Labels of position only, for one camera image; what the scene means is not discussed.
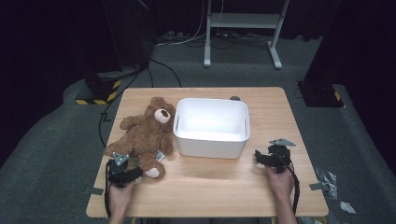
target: white metal frame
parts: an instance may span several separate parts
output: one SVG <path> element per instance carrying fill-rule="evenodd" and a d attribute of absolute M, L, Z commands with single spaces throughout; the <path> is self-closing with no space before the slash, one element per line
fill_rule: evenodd
<path fill-rule="evenodd" d="M 234 27 L 234 28 L 263 28 L 275 29 L 271 41 L 267 42 L 268 49 L 274 61 L 276 69 L 282 68 L 279 56 L 276 52 L 276 43 L 279 38 L 280 29 L 285 20 L 286 11 L 290 0 L 285 0 L 279 14 L 246 14 L 246 13 L 212 13 L 212 0 L 207 3 L 206 41 L 204 67 L 210 67 L 210 30 L 212 27 Z"/>

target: wooden table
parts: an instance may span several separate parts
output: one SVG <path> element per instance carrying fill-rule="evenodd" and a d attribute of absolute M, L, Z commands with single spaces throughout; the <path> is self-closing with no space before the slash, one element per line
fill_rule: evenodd
<path fill-rule="evenodd" d="M 320 190 L 303 139 L 291 112 L 285 92 L 280 88 L 165 88 L 128 89 L 122 95 L 108 143 L 119 140 L 123 118 L 144 112 L 153 96 L 168 103 L 188 97 L 230 99 L 239 96 L 247 104 L 251 135 L 239 159 L 209 159 L 180 155 L 174 138 L 174 153 L 162 160 L 163 180 L 143 177 L 134 187 L 129 217 L 275 217 L 275 201 L 263 165 L 255 162 L 254 151 L 267 153 L 270 140 L 285 138 L 297 144 L 288 147 L 300 180 L 301 196 L 297 216 L 323 217 L 328 206 Z M 105 188 L 104 156 L 94 184 Z M 106 217 L 104 194 L 92 194 L 87 207 L 89 217 Z"/>

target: white plastic bin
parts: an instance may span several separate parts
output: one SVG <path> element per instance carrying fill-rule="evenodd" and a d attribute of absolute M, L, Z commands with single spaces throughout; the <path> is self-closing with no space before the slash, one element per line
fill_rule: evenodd
<path fill-rule="evenodd" d="M 241 101 L 185 98 L 173 131 L 180 154 L 237 159 L 250 136 L 248 106 Z"/>

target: brown teddy bear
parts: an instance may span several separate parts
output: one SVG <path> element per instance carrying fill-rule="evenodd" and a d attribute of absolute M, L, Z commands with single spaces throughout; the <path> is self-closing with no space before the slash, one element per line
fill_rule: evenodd
<path fill-rule="evenodd" d="M 163 97 L 152 97 L 143 115 L 124 118 L 120 124 L 125 135 L 105 148 L 105 155 L 113 152 L 138 158 L 138 166 L 145 175 L 161 179 L 165 175 L 163 164 L 157 161 L 159 149 L 169 155 L 173 151 L 172 132 L 176 109 Z"/>

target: yellow and black hazard tape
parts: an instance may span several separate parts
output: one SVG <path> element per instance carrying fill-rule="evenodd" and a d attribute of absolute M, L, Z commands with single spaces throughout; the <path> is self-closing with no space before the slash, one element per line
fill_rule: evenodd
<path fill-rule="evenodd" d="M 117 96 L 117 90 L 121 84 L 121 80 L 114 83 L 112 92 L 107 96 L 106 99 L 76 99 L 78 105 L 106 105 L 113 101 Z"/>
<path fill-rule="evenodd" d="M 335 99 L 337 99 L 338 102 L 343 103 L 343 102 L 341 101 L 341 95 L 340 95 L 340 93 L 338 93 L 338 91 L 335 91 L 335 92 L 334 92 L 334 96 L 335 96 Z"/>

